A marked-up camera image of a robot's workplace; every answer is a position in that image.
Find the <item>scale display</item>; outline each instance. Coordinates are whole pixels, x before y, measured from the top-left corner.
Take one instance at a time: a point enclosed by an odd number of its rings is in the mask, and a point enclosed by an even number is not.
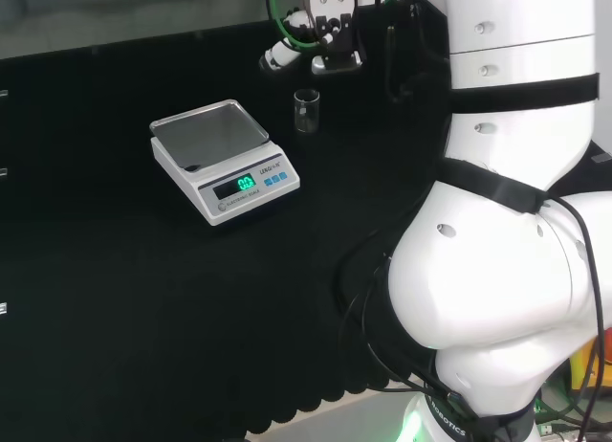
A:
[[[217,198],[223,200],[232,196],[239,191],[248,190],[249,188],[255,187],[256,183],[250,174],[245,174],[237,179],[233,179],[229,182],[225,182],[220,186],[213,188],[214,194]]]

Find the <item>green cable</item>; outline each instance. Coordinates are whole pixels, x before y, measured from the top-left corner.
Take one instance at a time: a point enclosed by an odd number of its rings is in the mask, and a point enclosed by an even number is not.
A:
[[[316,47],[318,47],[318,43],[316,43],[316,42],[315,43],[300,42],[299,40],[293,38],[292,35],[287,32],[287,30],[285,29],[285,26],[283,25],[283,23],[280,21],[280,18],[278,17],[278,12],[276,10],[276,0],[270,0],[270,11],[272,12],[272,17],[274,18],[274,21],[276,21],[276,24],[278,25],[278,28],[283,33],[283,35],[285,35],[287,37],[287,39],[291,43],[293,43],[295,46],[300,47],[300,48],[316,48]]]

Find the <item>black table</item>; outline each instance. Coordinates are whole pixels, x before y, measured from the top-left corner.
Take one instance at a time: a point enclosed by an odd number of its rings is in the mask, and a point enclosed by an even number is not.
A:
[[[385,384],[359,352],[350,371],[340,359],[332,275],[426,186],[445,95],[389,106],[376,57],[357,77],[269,79],[256,67],[274,39],[253,25],[0,64],[3,440],[241,436]],[[292,129],[304,86],[322,95],[314,137]],[[154,161],[148,125],[222,99],[268,130],[302,187],[213,228]],[[585,162],[557,192],[610,188],[609,173]],[[347,267],[347,293],[397,225]]]

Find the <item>label on scale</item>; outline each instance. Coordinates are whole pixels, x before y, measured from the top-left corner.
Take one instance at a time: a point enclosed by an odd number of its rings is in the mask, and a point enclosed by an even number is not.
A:
[[[256,201],[295,180],[294,170],[287,159],[278,154],[198,189],[210,213],[217,216],[250,201]]]

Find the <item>digital scale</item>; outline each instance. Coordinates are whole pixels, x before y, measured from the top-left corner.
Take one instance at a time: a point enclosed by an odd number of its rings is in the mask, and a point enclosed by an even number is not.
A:
[[[210,225],[299,188],[285,152],[235,100],[152,122],[155,159]]]

